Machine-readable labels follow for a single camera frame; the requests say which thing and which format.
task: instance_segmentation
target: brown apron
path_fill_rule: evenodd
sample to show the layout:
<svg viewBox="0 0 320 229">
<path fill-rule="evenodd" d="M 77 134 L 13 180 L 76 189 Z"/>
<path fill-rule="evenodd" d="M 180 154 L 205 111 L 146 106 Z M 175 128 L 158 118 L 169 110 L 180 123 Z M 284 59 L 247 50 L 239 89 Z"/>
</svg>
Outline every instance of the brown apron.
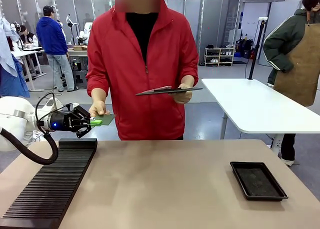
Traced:
<svg viewBox="0 0 320 229">
<path fill-rule="evenodd" d="M 320 75 L 320 24 L 306 24 L 303 39 L 287 57 L 294 68 L 277 72 L 274 89 L 305 107 L 313 105 Z"/>
</svg>

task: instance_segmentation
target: green jacket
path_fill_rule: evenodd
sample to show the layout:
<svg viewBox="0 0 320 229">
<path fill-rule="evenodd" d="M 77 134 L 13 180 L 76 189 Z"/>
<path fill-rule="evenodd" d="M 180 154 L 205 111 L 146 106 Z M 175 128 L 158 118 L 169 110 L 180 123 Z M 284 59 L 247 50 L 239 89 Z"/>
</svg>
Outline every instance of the green jacket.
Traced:
<svg viewBox="0 0 320 229">
<path fill-rule="evenodd" d="M 268 77 L 268 83 L 274 85 L 277 71 L 286 73 L 294 68 L 293 63 L 286 56 L 302 40 L 307 24 L 307 11 L 298 9 L 293 16 L 281 23 L 264 40 L 263 50 L 267 61 L 273 66 Z M 320 23 L 318 12 L 310 13 L 310 23 Z"/>
</svg>

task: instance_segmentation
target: hand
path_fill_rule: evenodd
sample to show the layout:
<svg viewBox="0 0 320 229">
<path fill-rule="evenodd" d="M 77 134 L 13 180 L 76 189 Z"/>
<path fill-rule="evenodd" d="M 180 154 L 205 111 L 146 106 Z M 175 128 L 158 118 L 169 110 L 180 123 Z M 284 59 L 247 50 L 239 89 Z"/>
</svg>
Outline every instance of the hand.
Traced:
<svg viewBox="0 0 320 229">
<path fill-rule="evenodd" d="M 191 88 L 191 86 L 189 86 L 188 84 L 182 83 L 179 86 L 179 88 L 188 89 L 188 88 Z M 190 102 L 190 100 L 192 98 L 192 91 L 174 93 L 174 94 L 172 94 L 172 97 L 176 103 L 186 104 L 186 103 Z"/>
<path fill-rule="evenodd" d="M 92 106 L 89 109 L 90 117 L 94 118 L 97 115 L 109 115 L 110 111 L 106 109 L 106 104 L 102 100 L 96 100 L 93 102 Z"/>
</svg>

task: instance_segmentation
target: man in red jacket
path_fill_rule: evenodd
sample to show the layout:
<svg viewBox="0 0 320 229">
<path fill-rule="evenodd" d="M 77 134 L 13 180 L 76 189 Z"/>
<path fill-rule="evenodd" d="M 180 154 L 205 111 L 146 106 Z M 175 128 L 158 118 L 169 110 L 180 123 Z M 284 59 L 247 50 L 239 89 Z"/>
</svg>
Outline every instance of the man in red jacket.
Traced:
<svg viewBox="0 0 320 229">
<path fill-rule="evenodd" d="M 87 92 L 92 117 L 106 113 L 110 89 L 121 140 L 181 140 L 192 92 L 136 96 L 164 86 L 192 88 L 198 53 L 190 25 L 164 0 L 116 0 L 93 23 Z"/>
</svg>

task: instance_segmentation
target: man's right hand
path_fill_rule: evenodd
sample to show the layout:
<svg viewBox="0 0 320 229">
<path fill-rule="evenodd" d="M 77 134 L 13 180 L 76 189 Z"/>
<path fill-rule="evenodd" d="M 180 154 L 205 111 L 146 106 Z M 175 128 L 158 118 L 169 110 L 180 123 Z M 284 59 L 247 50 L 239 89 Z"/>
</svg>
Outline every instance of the man's right hand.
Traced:
<svg viewBox="0 0 320 229">
<path fill-rule="evenodd" d="M 108 115 L 110 111 L 107 111 L 106 104 L 102 100 L 96 100 L 93 102 L 89 109 L 90 117 L 95 118 L 97 115 Z"/>
</svg>

